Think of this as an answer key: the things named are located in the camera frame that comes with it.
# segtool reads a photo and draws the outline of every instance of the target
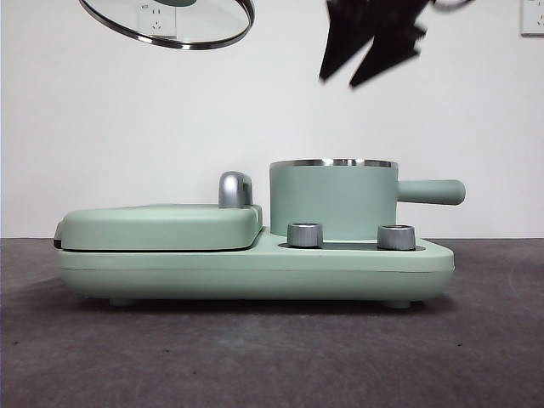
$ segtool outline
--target silver lid handle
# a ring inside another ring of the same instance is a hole
[[[225,172],[219,180],[219,208],[243,208],[253,204],[252,180],[240,172]]]

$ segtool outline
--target sandwich maker lid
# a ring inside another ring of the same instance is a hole
[[[54,244],[72,251],[220,251],[249,247],[263,228],[260,206],[159,204],[68,213]]]

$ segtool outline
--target silver knob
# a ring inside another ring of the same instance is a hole
[[[323,246],[323,226],[317,223],[292,223],[287,226],[287,244],[297,248]]]
[[[219,208],[243,208],[253,204],[252,180],[240,172],[225,172],[219,180]]]
[[[377,227],[377,247],[393,251],[416,249],[416,233],[410,225],[381,225]]]

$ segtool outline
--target pot lid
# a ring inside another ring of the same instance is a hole
[[[251,0],[80,0],[99,22],[128,37],[169,48],[220,48],[251,29]]]

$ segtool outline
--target gray floor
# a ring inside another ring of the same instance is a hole
[[[544,406],[544,240],[437,241],[447,293],[367,302],[148,301],[63,286],[46,240],[2,240],[10,407]]]

